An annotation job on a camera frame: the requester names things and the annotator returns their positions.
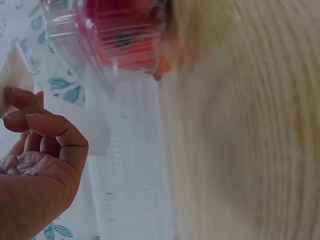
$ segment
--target hand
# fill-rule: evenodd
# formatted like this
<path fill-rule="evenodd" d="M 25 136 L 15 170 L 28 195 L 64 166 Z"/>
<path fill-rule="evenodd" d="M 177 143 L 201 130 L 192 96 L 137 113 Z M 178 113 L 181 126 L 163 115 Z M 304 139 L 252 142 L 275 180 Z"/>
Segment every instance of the hand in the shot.
<path fill-rule="evenodd" d="M 43 93 L 8 87 L 5 97 L 18 110 L 4 126 L 22 134 L 0 159 L 0 240 L 29 240 L 71 205 L 89 145 L 67 119 L 43 108 Z"/>

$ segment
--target finger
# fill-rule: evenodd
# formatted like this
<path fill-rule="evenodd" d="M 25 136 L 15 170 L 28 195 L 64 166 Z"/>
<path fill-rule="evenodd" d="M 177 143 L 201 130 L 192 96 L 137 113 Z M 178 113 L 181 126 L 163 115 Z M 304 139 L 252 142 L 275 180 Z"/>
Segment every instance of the finger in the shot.
<path fill-rule="evenodd" d="M 17 87 L 7 86 L 5 88 L 5 99 L 8 104 L 16 109 L 24 109 L 29 105 L 39 105 L 39 99 L 33 92 Z"/>
<path fill-rule="evenodd" d="M 39 105 L 41 107 L 44 106 L 44 100 L 45 100 L 45 94 L 43 91 L 40 91 L 36 94 L 36 97 L 38 98 L 38 101 L 39 101 Z"/>
<path fill-rule="evenodd" d="M 55 137 L 44 136 L 41 139 L 40 152 L 59 158 L 61 146 Z"/>
<path fill-rule="evenodd" d="M 79 173 L 83 171 L 89 144 L 79 130 L 65 117 L 28 114 L 26 121 L 31 130 L 43 137 L 55 137 L 61 146 L 59 158 L 69 163 Z"/>
<path fill-rule="evenodd" d="M 12 148 L 7 153 L 7 156 L 9 155 L 21 155 L 24 152 L 25 149 L 25 143 L 27 136 L 30 134 L 30 131 L 27 130 L 20 135 L 20 139 L 12 146 Z"/>
<path fill-rule="evenodd" d="M 30 133 L 25 140 L 24 144 L 24 153 L 27 152 L 40 152 L 40 143 L 41 143 L 42 136 L 39 135 L 38 133 L 32 132 Z"/>
<path fill-rule="evenodd" d="M 3 118 L 3 123 L 6 129 L 15 133 L 23 133 L 29 129 L 27 124 L 27 114 L 52 114 L 45 110 L 40 105 L 30 105 L 23 110 L 18 110 L 6 115 Z"/>

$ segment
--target clear plastic container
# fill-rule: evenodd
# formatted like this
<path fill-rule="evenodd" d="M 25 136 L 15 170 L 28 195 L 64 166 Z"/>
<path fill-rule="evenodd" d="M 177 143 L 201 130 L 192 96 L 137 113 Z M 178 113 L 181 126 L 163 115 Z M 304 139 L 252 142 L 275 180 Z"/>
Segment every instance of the clear plastic container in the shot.
<path fill-rule="evenodd" d="M 46 37 L 87 86 L 157 69 L 166 0 L 44 0 Z"/>

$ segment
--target red liquid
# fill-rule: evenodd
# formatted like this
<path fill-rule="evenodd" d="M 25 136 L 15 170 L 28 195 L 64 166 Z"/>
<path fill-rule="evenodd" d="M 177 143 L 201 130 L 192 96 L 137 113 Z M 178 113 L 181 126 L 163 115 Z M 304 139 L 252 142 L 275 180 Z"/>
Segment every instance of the red liquid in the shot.
<path fill-rule="evenodd" d="M 96 51 L 104 65 L 139 71 L 156 65 L 159 23 L 150 0 L 87 0 L 86 18 Z"/>

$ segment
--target white paper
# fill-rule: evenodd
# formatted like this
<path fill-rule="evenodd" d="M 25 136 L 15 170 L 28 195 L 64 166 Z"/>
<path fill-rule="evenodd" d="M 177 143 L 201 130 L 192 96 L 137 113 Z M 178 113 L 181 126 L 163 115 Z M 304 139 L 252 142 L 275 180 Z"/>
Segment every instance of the white paper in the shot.
<path fill-rule="evenodd" d="M 75 125 L 89 142 L 90 156 L 107 156 L 110 129 L 102 112 L 67 103 L 51 95 L 45 95 L 44 107 L 53 114 L 64 116 Z"/>
<path fill-rule="evenodd" d="M 29 65 L 18 44 L 14 46 L 5 61 L 4 68 L 0 72 L 0 113 L 8 112 L 10 106 L 5 101 L 5 87 L 18 87 L 28 91 L 38 92 Z M 85 109 L 54 96 L 45 94 L 44 107 L 56 115 L 67 118 L 83 134 L 89 142 L 89 155 L 105 157 L 110 144 L 110 129 L 106 123 L 105 115 L 95 109 Z M 18 139 L 18 134 L 5 130 L 2 135 L 7 150 Z"/>
<path fill-rule="evenodd" d="M 10 108 L 5 100 L 7 86 L 34 91 L 33 75 L 29 71 L 29 65 L 18 43 L 9 52 L 0 71 L 0 117 L 8 113 Z"/>

